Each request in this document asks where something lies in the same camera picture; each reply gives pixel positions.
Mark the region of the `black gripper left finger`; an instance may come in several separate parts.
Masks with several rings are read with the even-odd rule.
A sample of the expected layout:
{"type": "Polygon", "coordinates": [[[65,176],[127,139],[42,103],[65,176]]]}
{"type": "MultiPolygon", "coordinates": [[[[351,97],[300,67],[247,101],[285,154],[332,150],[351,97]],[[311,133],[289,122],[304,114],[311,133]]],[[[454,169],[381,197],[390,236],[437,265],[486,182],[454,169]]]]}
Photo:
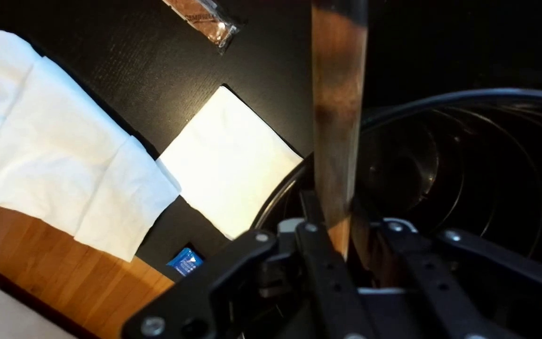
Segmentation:
{"type": "Polygon", "coordinates": [[[240,235],[131,316],[121,339],[373,339],[313,191],[302,208],[240,235]]]}

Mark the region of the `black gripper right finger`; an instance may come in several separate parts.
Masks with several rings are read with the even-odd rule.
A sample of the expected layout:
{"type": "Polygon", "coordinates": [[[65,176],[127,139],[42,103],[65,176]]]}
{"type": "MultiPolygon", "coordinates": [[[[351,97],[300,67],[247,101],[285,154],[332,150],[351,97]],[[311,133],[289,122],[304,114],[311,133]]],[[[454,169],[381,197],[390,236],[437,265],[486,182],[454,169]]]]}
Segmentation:
{"type": "Polygon", "coordinates": [[[413,293],[447,339],[542,339],[542,263],[479,235],[426,236],[385,218],[371,227],[371,268],[413,293]]]}

